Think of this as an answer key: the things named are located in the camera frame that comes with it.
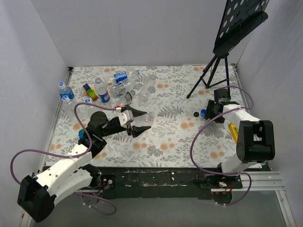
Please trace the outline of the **Pocari Sweat plastic bottle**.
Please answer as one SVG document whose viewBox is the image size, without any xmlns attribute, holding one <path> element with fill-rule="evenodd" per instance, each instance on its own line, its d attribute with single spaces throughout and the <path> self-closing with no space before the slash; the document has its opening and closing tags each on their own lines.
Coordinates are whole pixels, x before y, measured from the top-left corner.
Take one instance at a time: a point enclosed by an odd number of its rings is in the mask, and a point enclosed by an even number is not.
<svg viewBox="0 0 303 227">
<path fill-rule="evenodd" d="M 63 96 L 67 96 L 70 100 L 73 100 L 75 98 L 74 92 L 70 87 L 59 87 L 59 94 L 62 98 Z"/>
</svg>

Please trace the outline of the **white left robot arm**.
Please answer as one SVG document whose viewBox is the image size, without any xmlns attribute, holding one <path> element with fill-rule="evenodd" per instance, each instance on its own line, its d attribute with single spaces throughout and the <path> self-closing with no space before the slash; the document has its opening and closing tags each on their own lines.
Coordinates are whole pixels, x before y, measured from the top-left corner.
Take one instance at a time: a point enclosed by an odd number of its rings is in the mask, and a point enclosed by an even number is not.
<svg viewBox="0 0 303 227">
<path fill-rule="evenodd" d="M 27 175 L 19 182 L 17 203 L 35 222 L 45 220 L 60 201 L 79 189 L 100 186 L 101 173 L 89 162 L 106 146 L 106 136 L 126 131 L 136 138 L 150 129 L 150 126 L 131 125 L 146 113 L 129 105 L 115 107 L 118 115 L 111 120 L 104 110 L 102 107 L 91 115 L 84 134 L 68 155 L 61 156 L 57 163 L 38 175 Z"/>
</svg>

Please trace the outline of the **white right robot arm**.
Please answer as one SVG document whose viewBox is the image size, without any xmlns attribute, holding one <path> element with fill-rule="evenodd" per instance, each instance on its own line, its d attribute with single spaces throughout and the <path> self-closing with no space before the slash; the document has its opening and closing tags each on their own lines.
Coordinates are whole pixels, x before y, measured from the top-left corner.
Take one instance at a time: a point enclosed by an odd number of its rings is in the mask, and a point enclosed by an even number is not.
<svg viewBox="0 0 303 227">
<path fill-rule="evenodd" d="M 238 130 L 236 154 L 219 164 L 221 172 L 214 176 L 218 187 L 225 188 L 231 183 L 229 173 L 236 175 L 252 165 L 274 159 L 273 123 L 252 116 L 239 103 L 231 101 L 228 89 L 214 91 L 214 100 L 208 101 L 204 118 L 215 123 L 228 120 Z"/>
</svg>

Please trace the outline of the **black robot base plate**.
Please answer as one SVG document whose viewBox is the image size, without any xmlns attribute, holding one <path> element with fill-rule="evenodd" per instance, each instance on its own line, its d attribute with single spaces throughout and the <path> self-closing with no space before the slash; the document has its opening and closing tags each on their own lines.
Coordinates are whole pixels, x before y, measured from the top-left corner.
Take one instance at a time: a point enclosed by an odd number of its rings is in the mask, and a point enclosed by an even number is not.
<svg viewBox="0 0 303 227">
<path fill-rule="evenodd" d="M 98 193 L 104 199 L 134 198 L 218 198 L 231 202 L 232 192 L 242 189 L 239 176 L 213 175 L 197 168 L 100 167 L 97 188 L 85 187 L 86 193 Z"/>
</svg>

